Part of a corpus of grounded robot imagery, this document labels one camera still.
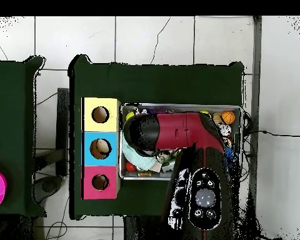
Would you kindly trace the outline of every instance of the white wall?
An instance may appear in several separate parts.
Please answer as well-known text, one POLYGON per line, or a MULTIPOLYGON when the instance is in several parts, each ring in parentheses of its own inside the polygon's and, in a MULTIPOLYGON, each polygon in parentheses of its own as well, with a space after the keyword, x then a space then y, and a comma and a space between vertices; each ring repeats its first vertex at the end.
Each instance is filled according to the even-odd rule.
MULTIPOLYGON (((300 29, 262 17, 259 129, 300 134, 300 29)), ((268 236, 300 240, 300 138, 259 134, 257 217, 268 236)))

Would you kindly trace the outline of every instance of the green table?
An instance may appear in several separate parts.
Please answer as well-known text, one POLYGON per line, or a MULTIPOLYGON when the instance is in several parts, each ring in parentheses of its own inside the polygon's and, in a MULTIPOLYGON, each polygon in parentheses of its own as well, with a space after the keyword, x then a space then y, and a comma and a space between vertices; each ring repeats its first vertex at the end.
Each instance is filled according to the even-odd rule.
POLYGON ((0 172, 7 180, 0 214, 45 216, 32 197, 34 174, 34 80, 42 57, 0 61, 0 172))
POLYGON ((175 103, 241 105, 241 80, 244 67, 230 66, 130 66, 91 64, 85 55, 69 65, 70 120, 74 139, 74 164, 70 170, 70 216, 82 215, 161 215, 168 182, 122 180, 115 200, 81 200, 81 98, 117 98, 122 103, 175 103))

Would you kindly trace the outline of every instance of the silver tray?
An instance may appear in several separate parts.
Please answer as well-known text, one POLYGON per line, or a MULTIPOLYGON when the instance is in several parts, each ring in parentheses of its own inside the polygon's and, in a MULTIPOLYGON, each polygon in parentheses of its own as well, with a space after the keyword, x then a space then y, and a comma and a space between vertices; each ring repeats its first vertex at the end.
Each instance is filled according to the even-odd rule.
MULTIPOLYGON (((242 151, 243 151, 243 108, 240 106, 231 106, 231 105, 194 105, 194 104, 151 104, 151 103, 139 103, 139 104, 131 104, 124 103, 120 106, 120 123, 123 124, 126 122, 126 115, 129 111, 132 111, 135 107, 139 108, 141 112, 142 109, 160 109, 160 110, 174 110, 176 112, 186 112, 186 111, 194 111, 199 112, 201 110, 206 110, 209 113, 221 113, 223 111, 232 111, 236 116, 236 119, 231 124, 232 134, 239 134, 239 163, 242 163, 242 151)), ((131 176, 131 173, 126 171, 125 164, 126 158, 122 152, 122 128, 119 133, 119 175, 122 179, 127 180, 156 180, 156 181, 169 181, 171 178, 172 171, 169 172, 153 172, 151 177, 136 177, 131 176)))

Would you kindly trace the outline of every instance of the white tile floor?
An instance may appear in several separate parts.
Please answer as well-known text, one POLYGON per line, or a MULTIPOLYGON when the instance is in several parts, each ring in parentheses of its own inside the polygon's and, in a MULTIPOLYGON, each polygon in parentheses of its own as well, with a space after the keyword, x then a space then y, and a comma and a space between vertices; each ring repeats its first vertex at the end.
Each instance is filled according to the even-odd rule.
MULTIPOLYGON (((68 88, 65 71, 77 54, 87 54, 94 63, 117 61, 128 64, 244 64, 245 73, 253 69, 252 17, 13 17, 0 18, 0 60, 23 61, 30 55, 47 60, 37 77, 37 103, 68 88)), ((251 110, 251 76, 244 77, 244 108, 251 110)), ((53 148, 56 138, 56 97, 37 107, 37 148, 53 148)), ((55 174, 53 166, 41 171, 55 174)), ((61 221, 69 197, 69 180, 55 195, 46 199, 47 218, 40 219, 37 240, 44 240, 53 223, 61 221)), ((240 188, 244 207, 248 179, 240 188)), ((58 240, 123 240, 123 220, 88 216, 82 221, 64 222, 67 233, 58 240)), ((57 236, 59 227, 50 231, 57 236)))

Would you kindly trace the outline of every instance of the pink box section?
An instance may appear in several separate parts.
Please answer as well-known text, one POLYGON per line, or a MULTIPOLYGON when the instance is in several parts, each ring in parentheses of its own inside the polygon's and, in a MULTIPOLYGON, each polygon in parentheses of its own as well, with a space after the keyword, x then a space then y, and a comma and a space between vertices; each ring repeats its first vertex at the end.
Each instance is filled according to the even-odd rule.
POLYGON ((83 199, 116 199, 117 198, 117 167, 116 166, 85 166, 83 179, 83 199), (95 175, 103 174, 109 179, 107 188, 98 191, 92 185, 95 175))

